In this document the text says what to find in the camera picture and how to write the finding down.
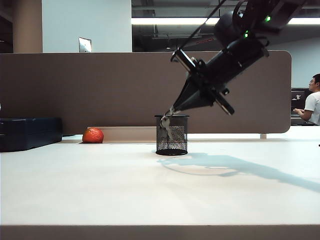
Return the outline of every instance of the orange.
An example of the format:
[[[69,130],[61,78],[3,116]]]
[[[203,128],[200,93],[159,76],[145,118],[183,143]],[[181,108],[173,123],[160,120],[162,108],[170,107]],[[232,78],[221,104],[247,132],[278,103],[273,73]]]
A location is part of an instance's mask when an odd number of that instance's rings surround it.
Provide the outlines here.
[[[104,133],[97,127],[89,127],[82,135],[84,144],[101,144],[104,140]]]

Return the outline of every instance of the black mesh pencil cup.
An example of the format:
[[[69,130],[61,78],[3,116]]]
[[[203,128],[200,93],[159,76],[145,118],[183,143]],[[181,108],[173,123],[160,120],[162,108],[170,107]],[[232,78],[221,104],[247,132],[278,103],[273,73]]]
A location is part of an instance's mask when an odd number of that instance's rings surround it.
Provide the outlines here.
[[[188,115],[173,115],[169,129],[160,127],[162,115],[156,118],[156,154],[177,156],[187,154]]]

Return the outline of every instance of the cubicle divider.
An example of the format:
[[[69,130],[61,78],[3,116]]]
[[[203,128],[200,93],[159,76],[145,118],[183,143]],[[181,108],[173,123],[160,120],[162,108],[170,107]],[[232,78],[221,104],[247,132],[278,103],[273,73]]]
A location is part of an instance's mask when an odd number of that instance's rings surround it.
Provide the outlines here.
[[[208,61],[217,51],[188,52]],[[61,117],[64,134],[88,126],[155,126],[186,71],[171,52],[0,54],[0,117]],[[270,51],[233,79],[225,98],[183,112],[189,133],[284,133],[290,127],[291,56]]]

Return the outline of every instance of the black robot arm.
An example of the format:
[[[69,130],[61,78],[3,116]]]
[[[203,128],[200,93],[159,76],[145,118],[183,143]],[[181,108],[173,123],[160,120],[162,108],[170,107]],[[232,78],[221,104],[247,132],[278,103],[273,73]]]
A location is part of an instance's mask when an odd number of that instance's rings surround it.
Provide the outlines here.
[[[247,2],[245,11],[240,6]],[[259,34],[278,34],[306,0],[240,0],[234,11],[224,14],[214,26],[214,35],[223,49],[211,60],[190,59],[178,48],[171,58],[180,62],[189,75],[182,91],[162,118],[184,110],[212,106],[214,102],[229,115],[235,110],[225,100],[229,81],[261,57],[269,56],[269,41]]]

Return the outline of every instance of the ceiling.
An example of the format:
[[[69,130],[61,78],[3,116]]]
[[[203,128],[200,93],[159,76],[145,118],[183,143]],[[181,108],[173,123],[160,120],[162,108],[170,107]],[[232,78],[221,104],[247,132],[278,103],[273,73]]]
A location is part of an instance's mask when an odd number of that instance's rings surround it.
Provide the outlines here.
[[[207,17],[219,0],[132,0],[133,18]],[[227,0],[214,17],[232,11],[238,0]],[[320,18],[320,0],[308,0],[297,17]],[[172,51],[184,42],[197,25],[133,25],[134,52]],[[287,25],[278,36],[270,36],[272,45],[320,37],[320,26]],[[184,47],[185,51],[220,50],[213,26],[205,26]],[[13,52],[12,0],[0,0],[0,53]]]

